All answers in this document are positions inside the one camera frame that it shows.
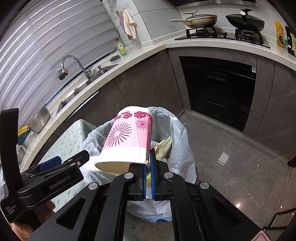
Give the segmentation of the person's hand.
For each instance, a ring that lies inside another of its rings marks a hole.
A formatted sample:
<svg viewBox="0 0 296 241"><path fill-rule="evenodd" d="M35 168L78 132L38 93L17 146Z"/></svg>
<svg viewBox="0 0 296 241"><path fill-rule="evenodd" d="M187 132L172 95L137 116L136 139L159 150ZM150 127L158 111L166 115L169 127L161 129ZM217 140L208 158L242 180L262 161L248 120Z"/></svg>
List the person's hand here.
<svg viewBox="0 0 296 241"><path fill-rule="evenodd" d="M28 240L30 235L42 224L51 218L55 212L55 203L48 201L37 213L29 211L21 219L10 224L11 229L20 240Z"/></svg>

